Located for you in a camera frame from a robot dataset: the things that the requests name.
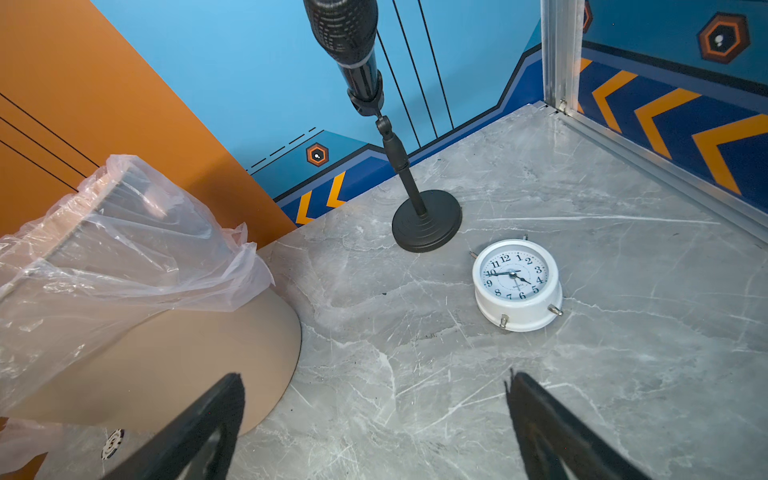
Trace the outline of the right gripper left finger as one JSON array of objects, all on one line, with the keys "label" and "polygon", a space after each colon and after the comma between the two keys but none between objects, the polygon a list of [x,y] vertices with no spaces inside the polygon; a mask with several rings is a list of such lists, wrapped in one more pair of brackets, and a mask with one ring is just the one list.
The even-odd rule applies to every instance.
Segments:
[{"label": "right gripper left finger", "polygon": [[229,373],[107,479],[225,479],[244,416],[241,376]]}]

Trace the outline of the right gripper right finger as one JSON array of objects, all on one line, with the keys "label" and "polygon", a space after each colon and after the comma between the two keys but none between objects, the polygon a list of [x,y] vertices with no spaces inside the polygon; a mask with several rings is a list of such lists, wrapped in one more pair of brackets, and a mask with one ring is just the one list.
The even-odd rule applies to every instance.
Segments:
[{"label": "right gripper right finger", "polygon": [[510,372],[505,396],[530,479],[646,479],[525,372]]}]

